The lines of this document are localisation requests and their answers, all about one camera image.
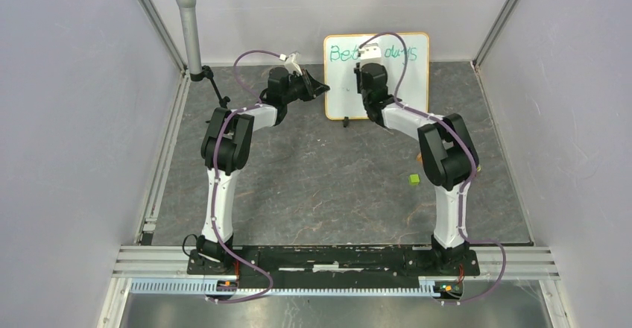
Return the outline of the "yellow-framed whiteboard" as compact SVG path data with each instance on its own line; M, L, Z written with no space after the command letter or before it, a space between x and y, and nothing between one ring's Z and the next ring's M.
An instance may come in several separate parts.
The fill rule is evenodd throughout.
M364 42L375 44L388 73L388 90L404 104L429 111L429 35L424 32L399 33L374 38L372 34L339 34L323 41L325 94L324 112L328 119L366 119L354 68L360 62L359 48Z

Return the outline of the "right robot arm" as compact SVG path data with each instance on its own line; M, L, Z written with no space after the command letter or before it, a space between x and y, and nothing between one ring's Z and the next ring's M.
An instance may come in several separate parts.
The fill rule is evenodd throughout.
M479 164L464 119L457 113L436 116L406 106L389 93L388 72L381 64L358 63L354 73L369 120L419 142L424 173L435 189L430 263L439 274L450 274L467 262L470 248L464 238L464 216L470 181Z

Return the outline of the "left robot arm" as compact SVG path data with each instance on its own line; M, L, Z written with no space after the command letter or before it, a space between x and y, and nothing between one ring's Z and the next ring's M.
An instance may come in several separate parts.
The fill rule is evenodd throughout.
M268 73L268 84L258 101L234 110L218 107L212 114L200 154L208 176L206 218L196 239L196 252L216 274L227 273L234 264L233 203L236 184L251 149L253 133L280 124L288 105L311 101L330 87L303 69L289 72L275 67Z

